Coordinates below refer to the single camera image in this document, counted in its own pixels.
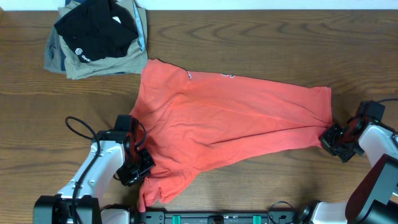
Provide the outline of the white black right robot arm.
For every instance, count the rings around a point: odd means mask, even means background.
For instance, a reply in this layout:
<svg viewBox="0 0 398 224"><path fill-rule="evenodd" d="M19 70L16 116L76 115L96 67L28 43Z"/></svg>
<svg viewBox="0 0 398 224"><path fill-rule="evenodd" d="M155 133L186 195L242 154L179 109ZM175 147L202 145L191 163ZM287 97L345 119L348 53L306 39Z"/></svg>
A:
<svg viewBox="0 0 398 224"><path fill-rule="evenodd" d="M371 121L359 136L371 170L346 202L317 202L302 212L300 223L397 224L397 132Z"/></svg>

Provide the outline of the red soccer t-shirt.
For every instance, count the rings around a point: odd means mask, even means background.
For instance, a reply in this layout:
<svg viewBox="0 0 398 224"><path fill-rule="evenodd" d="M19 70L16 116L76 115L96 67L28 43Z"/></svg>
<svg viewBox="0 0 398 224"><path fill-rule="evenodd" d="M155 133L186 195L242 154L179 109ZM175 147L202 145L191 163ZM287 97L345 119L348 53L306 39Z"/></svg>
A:
<svg viewBox="0 0 398 224"><path fill-rule="evenodd" d="M320 146L331 126L331 89L193 72L150 60L131 111L155 165L138 210L168 203L195 177L250 157Z"/></svg>

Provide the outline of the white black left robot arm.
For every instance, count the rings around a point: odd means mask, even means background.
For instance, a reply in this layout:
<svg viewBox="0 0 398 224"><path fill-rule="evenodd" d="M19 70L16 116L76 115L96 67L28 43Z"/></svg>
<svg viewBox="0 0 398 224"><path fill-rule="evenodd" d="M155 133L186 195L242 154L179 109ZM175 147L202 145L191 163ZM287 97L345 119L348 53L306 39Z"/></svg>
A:
<svg viewBox="0 0 398 224"><path fill-rule="evenodd" d="M126 132L99 132L71 181L56 195L42 195L36 201L33 222L137 223L139 215L127 206L101 208L100 201L115 175L123 185L132 186L150 174L155 162L147 149L138 147Z"/></svg>

